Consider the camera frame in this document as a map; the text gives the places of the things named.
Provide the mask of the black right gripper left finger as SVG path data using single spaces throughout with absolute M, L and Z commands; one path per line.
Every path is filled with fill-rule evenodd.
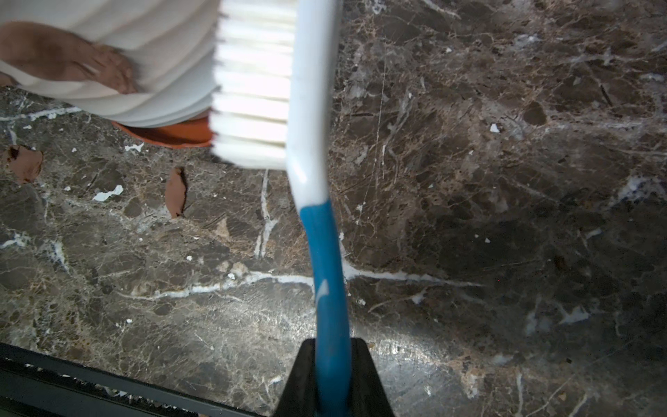
M 314 371 L 315 340 L 302 342 L 274 417 L 314 417 L 317 388 Z

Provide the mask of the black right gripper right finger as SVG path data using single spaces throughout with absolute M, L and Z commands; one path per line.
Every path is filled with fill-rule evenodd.
M 395 417 L 368 344 L 361 338 L 352 338 L 351 342 L 350 415 L 354 417 Z

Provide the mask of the blue white scrub brush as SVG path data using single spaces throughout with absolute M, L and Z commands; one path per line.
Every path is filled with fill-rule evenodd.
M 346 416 L 352 352 L 328 140 L 342 4 L 223 1 L 216 27 L 212 152 L 250 170 L 283 170 L 314 272 L 317 413 Z

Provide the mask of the white ceramic pot with mud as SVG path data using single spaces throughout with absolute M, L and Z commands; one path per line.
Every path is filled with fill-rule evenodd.
M 217 1 L 3 1 L 1 21 L 45 24 L 126 57 L 139 92 L 46 81 L 2 64 L 23 90 L 129 127 L 181 123 L 210 109 Z

